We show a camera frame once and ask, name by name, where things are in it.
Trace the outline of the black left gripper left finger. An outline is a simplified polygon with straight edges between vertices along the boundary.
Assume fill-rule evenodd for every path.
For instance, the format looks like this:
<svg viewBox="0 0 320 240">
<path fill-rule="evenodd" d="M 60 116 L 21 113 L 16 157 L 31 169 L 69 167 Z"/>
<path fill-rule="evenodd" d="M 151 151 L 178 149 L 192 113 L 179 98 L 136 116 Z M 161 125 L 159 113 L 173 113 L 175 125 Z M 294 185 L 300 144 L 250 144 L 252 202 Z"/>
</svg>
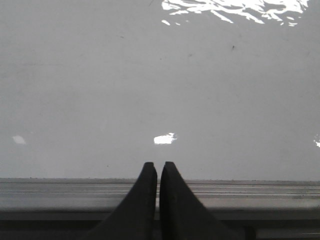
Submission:
<svg viewBox="0 0 320 240">
<path fill-rule="evenodd" d="M 86 240 L 151 240 L 156 208 L 157 172 L 152 162 L 142 170 L 115 210 L 90 230 Z"/>
</svg>

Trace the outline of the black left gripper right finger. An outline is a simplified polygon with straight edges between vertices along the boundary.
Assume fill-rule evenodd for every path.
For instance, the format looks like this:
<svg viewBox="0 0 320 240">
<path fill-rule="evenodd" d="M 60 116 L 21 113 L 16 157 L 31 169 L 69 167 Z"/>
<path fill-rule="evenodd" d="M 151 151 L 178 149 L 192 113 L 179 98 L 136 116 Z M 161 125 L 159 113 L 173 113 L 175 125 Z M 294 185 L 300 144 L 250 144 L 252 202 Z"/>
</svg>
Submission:
<svg viewBox="0 0 320 240">
<path fill-rule="evenodd" d="M 159 214 L 164 240 L 244 240 L 216 219 L 188 187 L 176 165 L 167 161 L 160 180 Z"/>
</svg>

